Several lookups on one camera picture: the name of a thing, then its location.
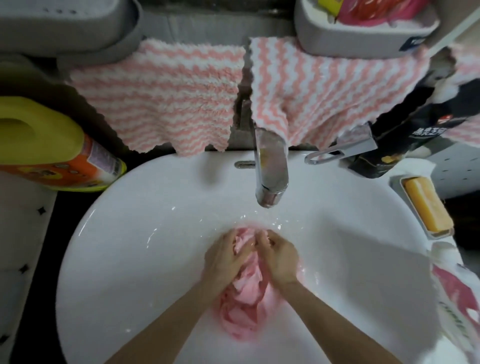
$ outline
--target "hand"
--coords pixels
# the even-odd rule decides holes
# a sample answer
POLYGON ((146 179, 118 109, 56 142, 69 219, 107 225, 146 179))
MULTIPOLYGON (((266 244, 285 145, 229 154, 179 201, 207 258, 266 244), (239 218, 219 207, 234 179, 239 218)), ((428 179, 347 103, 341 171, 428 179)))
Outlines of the hand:
POLYGON ((237 230, 232 229, 220 236, 205 253, 203 281, 212 284, 220 293, 240 271, 241 266, 254 250, 255 238, 248 240, 235 254, 233 246, 237 230))
POLYGON ((295 246, 273 230, 260 231, 256 235, 257 251, 272 277, 273 285, 280 289, 287 283, 297 282, 299 255, 295 246))

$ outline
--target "faucet spout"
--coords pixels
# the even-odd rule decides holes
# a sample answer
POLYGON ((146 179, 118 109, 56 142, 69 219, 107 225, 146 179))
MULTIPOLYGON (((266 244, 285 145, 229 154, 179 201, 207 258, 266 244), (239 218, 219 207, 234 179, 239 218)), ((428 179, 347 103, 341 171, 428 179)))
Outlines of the faucet spout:
POLYGON ((257 175, 255 196, 260 206, 270 208, 278 204, 288 187, 288 148, 277 134, 256 126, 253 141, 257 175))

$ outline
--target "sink basin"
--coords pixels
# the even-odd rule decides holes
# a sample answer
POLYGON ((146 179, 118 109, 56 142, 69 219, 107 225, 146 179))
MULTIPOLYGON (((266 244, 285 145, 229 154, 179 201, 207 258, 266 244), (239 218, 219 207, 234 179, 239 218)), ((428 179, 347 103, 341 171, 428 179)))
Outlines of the sink basin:
MULTIPOLYGON (((108 188, 78 225, 57 289, 57 325, 69 363, 103 363, 199 278, 212 241, 234 225, 278 230, 297 247, 304 284, 404 363, 439 336, 425 235, 386 179, 331 162, 288 157, 289 187, 265 209, 253 152, 157 158, 108 188)), ((328 363, 288 304, 253 342, 201 318, 176 363, 328 363)))

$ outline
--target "pink and white striped towel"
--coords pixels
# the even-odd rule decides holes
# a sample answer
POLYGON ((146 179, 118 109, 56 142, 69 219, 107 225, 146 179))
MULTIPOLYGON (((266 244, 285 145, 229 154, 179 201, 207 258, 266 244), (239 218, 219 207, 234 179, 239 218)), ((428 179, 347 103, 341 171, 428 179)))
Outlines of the pink and white striped towel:
MULTIPOLYGON (((455 97, 459 86, 480 78, 480 48, 452 44, 450 49, 455 58, 455 73, 437 85, 432 96, 434 102, 445 102, 455 97)), ((480 114, 446 131, 442 136, 480 148, 480 114)))
POLYGON ((243 47, 148 39, 118 63, 70 76, 131 150, 171 142, 179 155, 191 156, 208 144, 227 148, 244 54, 243 47))
POLYGON ((403 101, 429 67, 424 49, 390 60, 306 54, 296 38, 253 38, 252 118, 289 146, 327 148, 403 101))

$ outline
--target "towel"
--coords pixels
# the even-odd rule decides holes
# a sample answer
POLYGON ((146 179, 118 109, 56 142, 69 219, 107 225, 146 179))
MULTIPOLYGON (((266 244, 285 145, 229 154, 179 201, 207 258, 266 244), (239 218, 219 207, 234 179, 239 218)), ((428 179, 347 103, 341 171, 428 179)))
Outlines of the towel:
POLYGON ((224 151, 244 65, 243 47, 144 40, 128 58, 71 72, 71 85, 131 150, 171 142, 181 156, 224 151))
MULTIPOLYGON (((238 229, 235 252, 255 235, 255 230, 238 229)), ((238 340, 251 340, 281 301, 279 293, 270 283, 267 267, 254 251, 216 304, 225 331, 238 340)))
POLYGON ((296 38, 253 38, 252 118, 288 146, 327 148, 403 101, 428 71, 424 48, 389 60, 318 57, 296 38))
MULTIPOLYGON (((454 98, 461 85, 480 78, 480 48, 452 44, 452 56, 455 58, 455 72, 437 83, 432 95, 433 102, 442 103, 454 98)), ((456 142, 480 148, 480 114, 472 116, 459 126, 442 134, 456 142)))

